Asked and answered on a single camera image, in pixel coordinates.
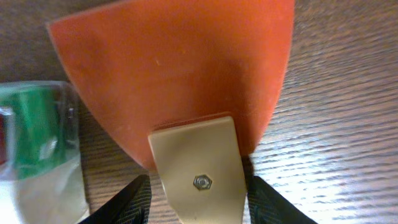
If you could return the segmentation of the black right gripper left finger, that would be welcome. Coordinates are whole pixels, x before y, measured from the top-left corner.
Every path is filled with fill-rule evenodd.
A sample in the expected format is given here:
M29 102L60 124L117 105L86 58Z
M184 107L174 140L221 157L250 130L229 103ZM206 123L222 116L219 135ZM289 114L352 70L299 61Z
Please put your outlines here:
M148 175L139 175L79 224L146 224L152 191Z

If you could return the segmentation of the orange scraper wooden handle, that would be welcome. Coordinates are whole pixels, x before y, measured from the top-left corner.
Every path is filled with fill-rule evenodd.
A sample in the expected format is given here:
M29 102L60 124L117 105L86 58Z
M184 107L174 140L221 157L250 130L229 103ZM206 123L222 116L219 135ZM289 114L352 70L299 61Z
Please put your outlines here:
M293 0L118 1L47 26L102 128L157 171L182 223L241 223L241 158L272 118Z

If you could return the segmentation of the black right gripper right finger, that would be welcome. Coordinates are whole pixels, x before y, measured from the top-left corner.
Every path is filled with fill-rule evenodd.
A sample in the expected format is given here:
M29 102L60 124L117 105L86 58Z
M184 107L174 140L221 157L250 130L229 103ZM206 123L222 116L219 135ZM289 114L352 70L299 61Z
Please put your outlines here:
M251 224L317 224L258 176L247 179Z

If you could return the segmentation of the clear screwdriver bit case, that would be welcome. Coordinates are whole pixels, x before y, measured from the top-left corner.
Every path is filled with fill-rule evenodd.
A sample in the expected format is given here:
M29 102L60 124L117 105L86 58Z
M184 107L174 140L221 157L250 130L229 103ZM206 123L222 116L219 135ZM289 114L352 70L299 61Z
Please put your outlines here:
M67 82L1 84L1 223L79 223L90 214Z

